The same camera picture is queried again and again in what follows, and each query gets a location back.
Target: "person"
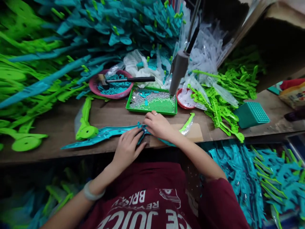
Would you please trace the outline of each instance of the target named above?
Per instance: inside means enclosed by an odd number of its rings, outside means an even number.
[[[180,148],[205,176],[207,183],[202,188],[198,217],[189,206],[186,176],[180,164],[133,163],[146,145],[143,142],[137,147],[143,132],[135,128],[121,135],[112,162],[51,217],[43,229],[77,228],[99,198],[80,228],[249,228],[225,173],[203,149],[155,111],[145,115],[144,124],[152,135]],[[113,197],[101,198],[105,190]]]

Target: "cardboard box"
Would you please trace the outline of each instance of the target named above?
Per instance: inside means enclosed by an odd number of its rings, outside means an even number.
[[[184,124],[172,124],[171,126],[176,130],[180,130],[183,127],[183,125]],[[200,125],[198,123],[193,123],[191,125],[191,129],[188,132],[188,134],[186,135],[186,137],[189,140],[191,140],[192,142],[203,142]],[[159,141],[156,137],[150,136],[149,146],[150,147],[164,147],[164,146],[166,146],[166,144]]]

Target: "red plastic bowl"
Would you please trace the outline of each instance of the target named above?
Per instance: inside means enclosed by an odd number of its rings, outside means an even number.
[[[180,103],[179,99],[178,99],[178,95],[182,92],[182,88],[180,88],[177,93],[176,93],[176,99],[177,99],[177,102],[179,104],[179,106],[185,110],[191,110],[191,109],[194,109],[195,107],[186,107],[184,106],[182,103]]]
[[[101,71],[99,74],[104,74],[105,75],[108,70],[109,69],[105,69],[105,70]],[[127,78],[133,78],[131,74],[129,74],[128,72],[123,71],[123,70],[118,70],[117,74],[118,75],[122,74],[122,75],[124,75]],[[96,94],[96,95],[99,95],[99,96],[102,96],[102,97],[106,97],[106,98],[109,98],[109,99],[121,99],[121,98],[124,98],[124,97],[129,95],[129,93],[131,92],[131,89],[133,87],[133,83],[131,83],[131,85],[129,86],[129,88],[127,88],[127,90],[125,90],[125,91],[123,91],[123,92],[121,92],[119,94],[105,95],[105,94],[101,94],[101,92],[98,90],[98,83],[99,83],[99,81],[98,81],[98,74],[97,74],[97,75],[93,76],[90,79],[90,81],[89,81],[90,90],[94,94]]]

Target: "maroon t-shirt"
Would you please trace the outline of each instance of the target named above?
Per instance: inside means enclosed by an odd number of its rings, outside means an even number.
[[[117,197],[98,201],[82,229],[249,228],[232,186],[222,178],[205,185],[196,217],[177,163],[133,163],[109,190]]]

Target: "bracelet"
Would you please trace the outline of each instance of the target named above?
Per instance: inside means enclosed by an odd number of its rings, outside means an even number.
[[[98,196],[92,194],[89,190],[89,184],[91,183],[91,181],[89,181],[87,184],[85,184],[83,190],[84,190],[84,194],[85,194],[86,199],[91,200],[91,201],[96,201],[96,200],[101,199],[103,197],[103,195],[105,194],[106,189],[103,191],[102,194],[100,194]]]

